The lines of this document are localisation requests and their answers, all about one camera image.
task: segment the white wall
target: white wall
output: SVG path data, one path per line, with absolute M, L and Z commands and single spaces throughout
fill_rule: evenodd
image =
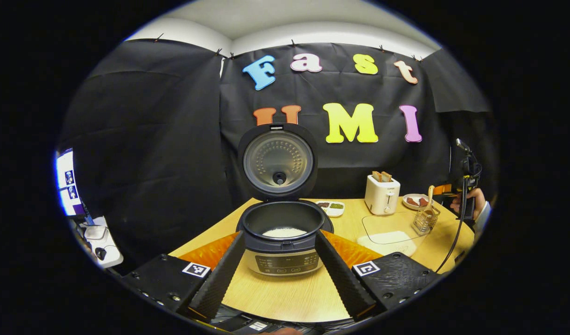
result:
M 199 47 L 204 47 L 212 51 L 217 51 L 222 48 L 221 55 L 230 56 L 229 52 L 232 40 L 208 27 L 198 25 L 196 22 L 181 19 L 156 19 L 140 28 L 140 30 L 126 40 L 158 38 L 160 34 L 163 34 L 161 40 L 177 40 L 179 42 L 198 45 Z
M 222 48 L 221 55 L 227 57 L 231 56 L 230 53 L 239 55 L 264 47 L 291 44 L 291 40 L 296 44 L 332 42 L 366 45 L 368 47 L 382 45 L 387 51 L 406 56 L 415 55 L 417 58 L 425 58 L 437 50 L 389 30 L 340 22 L 296 23 L 255 32 L 237 40 L 230 40 L 223 34 L 192 21 L 162 18 L 144 26 L 127 40 L 158 38 L 160 34 L 163 34 L 162 40 L 178 40 L 212 51 Z
M 406 56 L 425 58 L 437 49 L 380 28 L 341 22 L 296 23 L 249 34 L 233 41 L 232 53 L 299 43 L 341 43 L 379 47 Z

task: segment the letter m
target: letter m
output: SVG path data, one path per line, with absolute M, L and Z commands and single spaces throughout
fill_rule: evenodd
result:
M 349 142 L 353 142 L 358 129 L 359 135 L 357 140 L 359 142 L 378 142 L 378 136 L 374 132 L 374 121 L 372 120 L 372 111 L 374 110 L 372 105 L 357 104 L 352 117 L 341 104 L 325 104 L 322 108 L 328 112 L 330 134 L 326 137 L 326 142 L 343 142 L 344 137 L 341 135 L 340 129 L 345 133 Z

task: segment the toaster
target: toaster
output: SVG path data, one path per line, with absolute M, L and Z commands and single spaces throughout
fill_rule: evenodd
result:
M 365 204 L 369 211 L 376 215 L 394 214 L 400 193 L 400 183 L 392 181 L 380 182 L 370 174 L 365 188 Z

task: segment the blue letter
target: blue letter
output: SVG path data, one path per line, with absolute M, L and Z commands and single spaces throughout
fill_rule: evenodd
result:
M 255 89 L 257 91 L 263 89 L 264 87 L 267 87 L 271 83 L 274 83 L 274 81 L 276 80 L 274 77 L 270 77 L 267 75 L 267 74 L 274 74 L 275 72 L 275 68 L 272 66 L 272 64 L 269 63 L 269 64 L 264 64 L 264 66 L 261 66 L 261 64 L 263 63 L 267 63 L 274 60 L 275 60 L 274 57 L 266 55 L 261 59 L 244 67 L 244 72 L 247 72 L 251 76 L 251 78 L 254 79 Z

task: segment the foam letter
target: foam letter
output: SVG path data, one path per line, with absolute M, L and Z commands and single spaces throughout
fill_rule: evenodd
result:
M 274 61 L 275 58 L 270 56 L 270 55 L 266 55 L 264 57 L 262 57 L 261 59 L 251 63 L 250 65 L 244 67 L 243 72 L 247 72 L 252 79 L 254 79 L 255 81 L 255 89 L 257 91 L 263 89 L 264 87 L 267 87 L 268 85 L 270 85 L 271 83 L 274 83 L 274 81 L 276 80 L 274 77 L 270 77 L 267 74 L 274 74 L 275 72 L 275 68 L 274 66 L 272 66 L 272 64 L 268 63 L 268 62 L 272 62 Z
M 276 113 L 274 108 L 260 108 L 254 111 L 255 125 L 261 126 L 272 123 L 272 116 Z
M 395 66 L 398 68 L 398 70 L 400 70 L 400 74 L 402 74 L 402 77 L 404 78 L 404 80 L 406 80 L 412 84 L 417 83 L 417 78 L 415 78 L 411 75 L 410 71 L 413 71 L 411 66 L 408 66 L 402 60 L 395 62 Z
M 374 64 L 374 59 L 370 55 L 357 54 L 353 56 L 355 68 L 361 74 L 377 74 L 378 67 Z
M 293 59 L 295 61 L 291 63 L 291 68 L 295 71 L 320 72 L 322 70 L 320 58 L 314 54 L 294 55 Z
M 295 123 L 297 125 L 297 113 L 302 110 L 301 106 L 289 105 L 283 106 L 281 112 L 287 115 L 287 123 Z
M 404 139 L 407 142 L 421 142 L 421 135 L 419 135 L 419 129 L 417 128 L 417 118 L 415 117 L 417 108 L 407 105 L 398 106 L 398 108 L 402 110 L 404 122 L 407 125 L 407 135 L 404 136 Z
M 374 132 L 374 121 L 372 121 L 372 111 L 374 110 L 372 105 L 357 104 L 353 117 L 349 116 L 341 104 L 325 104 L 322 108 L 328 112 L 330 124 L 330 134 L 326 137 L 326 142 L 343 142 L 344 137 L 342 137 L 340 129 L 347 136 L 347 140 L 353 142 L 357 128 L 359 128 L 359 135 L 357 136 L 359 142 L 378 142 L 378 136 Z

